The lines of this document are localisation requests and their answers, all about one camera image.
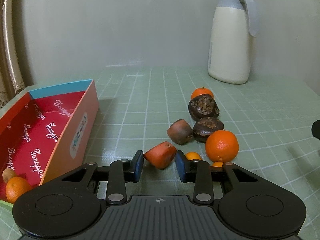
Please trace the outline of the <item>small kumquat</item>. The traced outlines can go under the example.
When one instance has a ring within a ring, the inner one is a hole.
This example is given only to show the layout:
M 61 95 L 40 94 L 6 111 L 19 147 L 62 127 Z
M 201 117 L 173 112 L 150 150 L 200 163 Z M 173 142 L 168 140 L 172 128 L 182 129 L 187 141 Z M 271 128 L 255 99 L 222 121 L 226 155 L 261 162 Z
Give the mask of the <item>small kumquat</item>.
M 222 168 L 223 167 L 223 162 L 216 161 L 216 162 L 212 163 L 212 167 L 220 167 L 220 168 Z
M 188 152 L 185 154 L 188 160 L 202 160 L 201 156 L 197 152 Z

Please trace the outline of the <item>red strawberry-like fruit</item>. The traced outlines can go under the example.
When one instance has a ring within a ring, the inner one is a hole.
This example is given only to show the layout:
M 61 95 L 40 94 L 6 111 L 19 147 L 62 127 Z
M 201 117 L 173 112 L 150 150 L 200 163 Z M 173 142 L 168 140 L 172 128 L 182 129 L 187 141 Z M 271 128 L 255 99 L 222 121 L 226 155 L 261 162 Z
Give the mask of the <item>red strawberry-like fruit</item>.
M 144 158 L 155 168 L 162 170 L 170 165 L 176 153 L 176 147 L 164 141 L 144 153 Z

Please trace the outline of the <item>dark red round fruit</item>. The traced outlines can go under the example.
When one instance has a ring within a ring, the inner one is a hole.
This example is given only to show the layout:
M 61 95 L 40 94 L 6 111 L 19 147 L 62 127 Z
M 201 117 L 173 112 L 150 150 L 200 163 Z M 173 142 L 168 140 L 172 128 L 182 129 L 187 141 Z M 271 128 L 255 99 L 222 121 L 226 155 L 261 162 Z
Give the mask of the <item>dark red round fruit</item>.
M 184 119 L 179 119 L 168 128 L 167 135 L 176 144 L 184 145 L 192 141 L 193 130 Z

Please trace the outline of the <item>dark mangosteen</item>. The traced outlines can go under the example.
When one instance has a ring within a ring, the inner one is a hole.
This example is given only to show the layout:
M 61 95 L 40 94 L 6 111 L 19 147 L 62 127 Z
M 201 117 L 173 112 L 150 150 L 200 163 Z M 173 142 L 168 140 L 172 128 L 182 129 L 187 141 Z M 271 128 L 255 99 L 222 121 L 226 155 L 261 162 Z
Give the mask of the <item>dark mangosteen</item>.
M 208 137 L 218 130 L 224 130 L 222 121 L 215 117 L 204 117 L 193 126 L 193 137 L 196 141 L 206 142 Z
M 188 111 L 195 121 L 205 117 L 217 118 L 220 115 L 217 103 L 210 94 L 202 94 L 191 99 L 188 104 Z

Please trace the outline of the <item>large front orange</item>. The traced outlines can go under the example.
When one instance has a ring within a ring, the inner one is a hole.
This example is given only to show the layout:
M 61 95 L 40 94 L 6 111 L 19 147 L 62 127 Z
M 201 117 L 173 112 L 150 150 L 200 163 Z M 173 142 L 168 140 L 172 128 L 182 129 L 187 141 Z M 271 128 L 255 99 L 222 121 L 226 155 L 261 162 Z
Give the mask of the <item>large front orange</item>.
M 17 198 L 27 191 L 31 190 L 32 186 L 22 177 L 11 178 L 6 185 L 6 198 L 8 202 L 14 204 Z

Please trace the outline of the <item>brown kiwi fruit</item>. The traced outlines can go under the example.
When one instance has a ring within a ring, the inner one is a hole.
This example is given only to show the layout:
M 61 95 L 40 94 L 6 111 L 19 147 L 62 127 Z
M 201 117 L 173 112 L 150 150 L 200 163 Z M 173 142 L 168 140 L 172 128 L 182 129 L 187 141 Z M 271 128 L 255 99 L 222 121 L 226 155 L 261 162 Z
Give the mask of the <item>brown kiwi fruit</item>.
M 3 178 L 3 181 L 4 181 L 6 184 L 8 183 L 8 181 L 9 181 L 10 179 L 12 179 L 12 178 L 14 178 L 14 177 L 16 177 L 16 176 L 17 176 L 16 172 L 15 172 L 13 169 L 11 169 L 11 168 L 6 168 L 6 169 L 4 169 L 3 172 L 2 172 L 2 178 Z

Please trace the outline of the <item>colourful cardboard box tray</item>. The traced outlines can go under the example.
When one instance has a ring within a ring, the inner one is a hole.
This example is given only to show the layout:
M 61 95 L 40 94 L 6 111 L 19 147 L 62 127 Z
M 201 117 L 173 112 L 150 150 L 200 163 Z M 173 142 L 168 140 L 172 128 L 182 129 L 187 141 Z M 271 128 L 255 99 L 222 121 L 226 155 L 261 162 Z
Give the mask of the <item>colourful cardboard box tray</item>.
M 1 170 L 37 187 L 79 167 L 98 108 L 92 79 L 24 92 L 1 117 Z

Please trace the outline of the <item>white thermos jug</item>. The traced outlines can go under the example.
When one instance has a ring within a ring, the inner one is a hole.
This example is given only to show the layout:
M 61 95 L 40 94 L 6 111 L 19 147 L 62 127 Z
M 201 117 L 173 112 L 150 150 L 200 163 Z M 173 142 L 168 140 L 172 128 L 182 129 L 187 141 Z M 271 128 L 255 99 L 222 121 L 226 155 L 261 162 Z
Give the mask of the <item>white thermos jug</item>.
M 210 37 L 209 75 L 225 83 L 246 83 L 257 33 L 255 1 L 217 0 Z

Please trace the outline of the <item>beige satin curtain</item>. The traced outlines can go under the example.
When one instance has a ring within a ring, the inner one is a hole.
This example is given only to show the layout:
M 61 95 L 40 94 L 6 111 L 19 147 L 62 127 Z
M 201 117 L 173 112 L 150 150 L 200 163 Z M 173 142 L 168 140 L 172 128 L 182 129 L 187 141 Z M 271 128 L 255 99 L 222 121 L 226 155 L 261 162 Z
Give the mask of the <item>beige satin curtain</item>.
M 25 89 L 16 54 L 12 8 L 12 0 L 1 0 L 1 107 Z

